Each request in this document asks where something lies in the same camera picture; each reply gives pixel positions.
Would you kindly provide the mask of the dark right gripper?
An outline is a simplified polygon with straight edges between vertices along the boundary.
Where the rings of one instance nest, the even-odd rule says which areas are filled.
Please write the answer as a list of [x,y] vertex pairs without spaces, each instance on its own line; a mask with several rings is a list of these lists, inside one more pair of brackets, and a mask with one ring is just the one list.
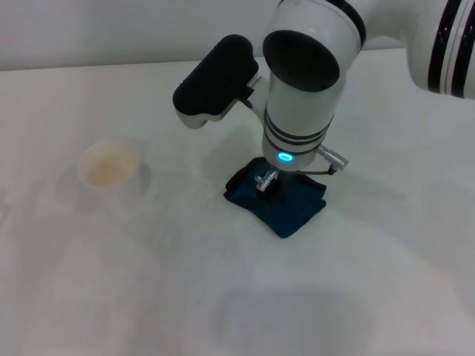
[[278,201],[296,177],[297,174],[295,172],[265,168],[262,172],[255,175],[255,193],[265,202]]

